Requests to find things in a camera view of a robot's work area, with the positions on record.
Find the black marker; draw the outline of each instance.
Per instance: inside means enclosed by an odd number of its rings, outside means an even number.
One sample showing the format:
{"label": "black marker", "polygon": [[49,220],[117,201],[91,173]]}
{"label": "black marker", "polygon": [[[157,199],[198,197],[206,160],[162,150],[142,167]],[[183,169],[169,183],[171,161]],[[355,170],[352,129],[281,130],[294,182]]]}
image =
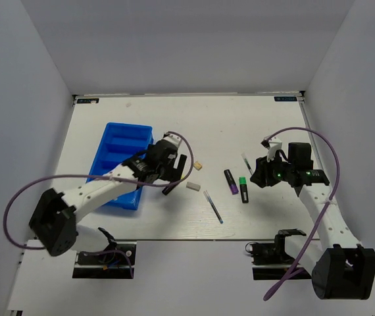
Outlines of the black marker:
{"label": "black marker", "polygon": [[233,175],[230,172],[230,170],[228,170],[228,169],[224,170],[224,176],[226,176],[228,187],[230,188],[230,191],[233,194],[239,193],[238,186],[236,186],[236,182],[234,181]]}
{"label": "black marker", "polygon": [[249,203],[249,196],[247,194],[246,178],[244,176],[241,176],[239,178],[239,184],[240,184],[241,201],[243,203]]}

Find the white wall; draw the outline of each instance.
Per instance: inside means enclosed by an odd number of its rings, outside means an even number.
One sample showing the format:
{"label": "white wall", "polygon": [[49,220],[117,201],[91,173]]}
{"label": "white wall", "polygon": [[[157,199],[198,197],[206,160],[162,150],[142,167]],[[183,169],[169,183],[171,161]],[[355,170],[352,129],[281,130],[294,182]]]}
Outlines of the white wall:
{"label": "white wall", "polygon": [[[306,94],[311,126],[337,149],[347,224],[375,249],[375,1],[355,2]],[[330,176],[334,164],[323,147]]]}
{"label": "white wall", "polygon": [[[0,315],[20,250],[3,236],[8,199],[23,184],[53,172],[72,97],[19,0],[0,0]],[[9,221],[20,242],[41,187],[18,201]]]}
{"label": "white wall", "polygon": [[353,0],[22,0],[73,94],[305,90]]}

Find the marker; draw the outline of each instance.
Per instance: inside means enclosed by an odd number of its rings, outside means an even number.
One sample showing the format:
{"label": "marker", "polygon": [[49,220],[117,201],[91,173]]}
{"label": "marker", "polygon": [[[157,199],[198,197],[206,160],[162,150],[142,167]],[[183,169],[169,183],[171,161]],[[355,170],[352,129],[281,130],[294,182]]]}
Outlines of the marker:
{"label": "marker", "polygon": [[247,158],[246,158],[246,155],[245,155],[245,153],[242,153],[241,154],[241,157],[243,158],[243,161],[245,162],[245,164],[246,164],[246,167],[249,169],[249,172],[251,173],[251,175],[253,176],[253,171],[252,171],[252,168],[251,168],[251,166],[250,166],[250,164],[249,164],[249,162],[247,161]]}
{"label": "marker", "polygon": [[216,207],[215,207],[215,205],[214,205],[214,203],[213,203],[213,201],[212,201],[212,199],[211,199],[211,196],[209,196],[208,191],[205,190],[205,191],[203,192],[203,194],[205,195],[207,201],[211,204],[211,207],[212,207],[212,209],[214,210],[214,213],[215,213],[216,217],[217,217],[218,220],[220,221],[220,224],[222,224],[221,216],[220,216],[220,214],[218,213],[218,211],[216,210]]}
{"label": "marker", "polygon": [[236,186],[236,182],[234,181],[233,175],[230,172],[230,170],[226,169],[224,170],[224,176],[226,176],[228,187],[230,188],[230,191],[232,194],[239,193],[238,186]]}
{"label": "marker", "polygon": [[241,201],[243,203],[249,203],[249,195],[247,194],[246,178],[244,176],[241,176],[239,178],[239,185],[240,185]]}

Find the eraser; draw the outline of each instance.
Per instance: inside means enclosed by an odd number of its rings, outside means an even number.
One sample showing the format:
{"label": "eraser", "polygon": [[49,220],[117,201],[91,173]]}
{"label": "eraser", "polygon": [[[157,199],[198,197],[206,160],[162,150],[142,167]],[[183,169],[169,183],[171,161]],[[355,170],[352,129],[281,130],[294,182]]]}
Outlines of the eraser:
{"label": "eraser", "polygon": [[193,164],[193,168],[195,168],[196,170],[201,170],[202,165],[198,161],[195,161],[195,163]]}
{"label": "eraser", "polygon": [[186,188],[191,189],[191,190],[195,190],[195,191],[199,191],[201,189],[201,186],[196,184],[196,183],[186,182]]}

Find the blue pen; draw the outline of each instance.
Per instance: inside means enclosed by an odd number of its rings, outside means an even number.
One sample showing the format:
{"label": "blue pen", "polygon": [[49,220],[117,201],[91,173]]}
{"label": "blue pen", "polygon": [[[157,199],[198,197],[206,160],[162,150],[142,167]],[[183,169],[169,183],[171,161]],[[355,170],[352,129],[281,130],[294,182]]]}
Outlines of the blue pen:
{"label": "blue pen", "polygon": [[216,210],[216,207],[215,207],[215,205],[214,205],[214,203],[213,203],[213,201],[212,201],[212,199],[211,199],[211,196],[209,196],[208,191],[205,190],[203,193],[204,193],[204,195],[205,195],[207,201],[211,204],[211,207],[212,207],[212,209],[214,210],[214,213],[215,213],[215,215],[217,216],[218,220],[219,220],[220,223],[222,224],[221,216],[220,216],[220,214],[218,213],[218,211]]}

